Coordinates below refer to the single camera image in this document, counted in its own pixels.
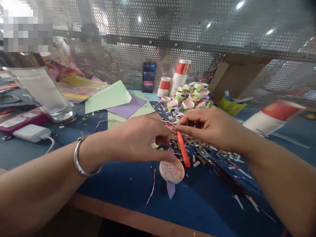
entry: white cable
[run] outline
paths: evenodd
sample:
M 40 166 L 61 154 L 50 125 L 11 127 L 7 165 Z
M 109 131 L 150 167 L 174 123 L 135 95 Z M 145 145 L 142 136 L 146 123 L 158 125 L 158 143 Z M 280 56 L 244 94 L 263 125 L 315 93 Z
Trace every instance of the white cable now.
M 54 145 L 55 145 L 55 140 L 54 140 L 53 138 L 51 138 L 51 137 L 47 137 L 47 138 L 52 141 L 52 144 L 50 145 L 50 148 L 47 150 L 47 152 L 45 153 L 45 155 L 46 155 L 48 152 L 50 152 L 51 149 L 52 149 L 52 148 L 54 147 Z

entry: forearm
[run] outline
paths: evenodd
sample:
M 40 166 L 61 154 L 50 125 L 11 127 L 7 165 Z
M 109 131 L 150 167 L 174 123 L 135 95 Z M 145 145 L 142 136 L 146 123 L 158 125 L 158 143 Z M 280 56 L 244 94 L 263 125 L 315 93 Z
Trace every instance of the forearm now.
M 74 166 L 77 142 L 62 147 L 0 176 L 0 233 L 33 235 L 70 199 L 86 180 Z M 98 166 L 89 157 L 91 141 L 83 141 L 79 162 L 86 172 Z
M 245 156 L 268 202 L 293 236 L 314 236 L 316 168 L 267 139 L 255 143 Z

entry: left hand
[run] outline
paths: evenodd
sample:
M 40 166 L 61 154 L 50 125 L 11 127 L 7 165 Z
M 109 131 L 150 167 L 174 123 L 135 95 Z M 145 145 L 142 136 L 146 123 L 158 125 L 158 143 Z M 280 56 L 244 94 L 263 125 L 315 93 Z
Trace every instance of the left hand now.
M 107 160 L 176 161 L 175 155 L 152 148 L 151 144 L 154 141 L 157 145 L 169 145 L 170 130 L 159 120 L 141 116 L 87 137 L 82 146 L 91 150 L 90 158 L 94 157 L 99 164 Z

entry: right hand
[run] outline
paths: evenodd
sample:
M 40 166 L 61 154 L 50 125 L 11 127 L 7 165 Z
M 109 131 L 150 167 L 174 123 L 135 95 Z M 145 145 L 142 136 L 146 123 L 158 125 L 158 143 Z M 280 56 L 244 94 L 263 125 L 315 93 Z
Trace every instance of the right hand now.
M 176 130 L 201 139 L 217 149 L 243 156 L 252 151 L 262 139 L 216 107 L 188 110 L 179 121 Z

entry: hand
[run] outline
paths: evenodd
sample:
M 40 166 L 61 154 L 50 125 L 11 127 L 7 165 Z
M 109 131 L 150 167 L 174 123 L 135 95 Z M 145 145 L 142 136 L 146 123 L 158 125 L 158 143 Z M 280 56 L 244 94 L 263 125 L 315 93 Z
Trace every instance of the hand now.
M 131 118 L 110 130 L 96 133 L 87 137 L 90 139 L 86 146 L 90 146 L 99 163 L 107 160 L 120 161 L 176 161 L 176 156 L 151 147 L 153 142 L 157 145 L 169 145 L 170 130 L 164 123 L 146 116 Z
M 216 107 L 188 110 L 176 130 L 201 139 L 218 149 L 240 155 L 250 152 L 261 139 L 259 135 Z

